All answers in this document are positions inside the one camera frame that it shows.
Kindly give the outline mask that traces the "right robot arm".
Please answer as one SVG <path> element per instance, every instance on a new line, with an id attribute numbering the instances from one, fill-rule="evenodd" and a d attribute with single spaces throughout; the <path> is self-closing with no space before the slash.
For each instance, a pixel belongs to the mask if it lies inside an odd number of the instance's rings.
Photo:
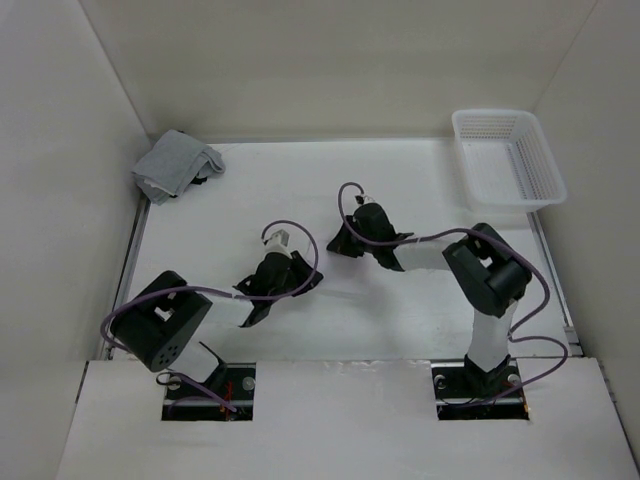
<path id="1" fill-rule="evenodd" d="M 473 394 L 489 394 L 500 383 L 510 355 L 507 334 L 518 301 L 532 273 L 512 251 L 498 249 L 505 240 L 487 223 L 478 223 L 457 241 L 419 242 L 395 230 L 384 209 L 365 203 L 345 217 L 327 250 L 358 258 L 370 254 L 391 271 L 440 270 L 453 274 L 474 309 L 472 339 L 464 357 L 464 384 Z"/>

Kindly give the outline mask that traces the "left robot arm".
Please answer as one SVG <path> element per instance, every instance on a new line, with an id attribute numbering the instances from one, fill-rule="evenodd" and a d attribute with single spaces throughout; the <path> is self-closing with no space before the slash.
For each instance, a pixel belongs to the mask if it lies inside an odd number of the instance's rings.
<path id="1" fill-rule="evenodd" d="M 234 287 L 240 300 L 250 305 L 240 326 L 257 325 L 276 301 L 305 294 L 323 279 L 317 265 L 307 263 L 297 251 L 265 254 L 255 272 Z M 224 362 L 194 338 L 213 307 L 212 296 L 233 297 L 229 292 L 189 285 L 176 272 L 165 271 L 105 321 L 104 336 L 149 371 L 167 372 L 189 382 L 200 397 L 214 398 L 224 387 Z"/>

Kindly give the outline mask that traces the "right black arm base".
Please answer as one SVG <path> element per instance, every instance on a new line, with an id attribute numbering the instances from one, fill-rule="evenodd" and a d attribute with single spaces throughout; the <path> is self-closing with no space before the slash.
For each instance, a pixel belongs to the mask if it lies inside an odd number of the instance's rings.
<path id="1" fill-rule="evenodd" d="M 509 393 L 520 383 L 517 362 L 505 360 L 484 372 L 465 358 L 431 364 L 431 375 L 439 420 L 529 419 L 524 392 Z"/>

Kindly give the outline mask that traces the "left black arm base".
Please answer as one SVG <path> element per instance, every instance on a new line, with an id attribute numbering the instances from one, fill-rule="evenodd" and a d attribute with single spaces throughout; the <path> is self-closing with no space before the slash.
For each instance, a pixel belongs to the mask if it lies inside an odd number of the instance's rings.
<path id="1" fill-rule="evenodd" d="M 175 422 L 251 421 L 256 374 L 253 363 L 219 365 L 203 384 L 174 372 L 159 373 L 156 384 L 164 388 L 161 418 Z"/>

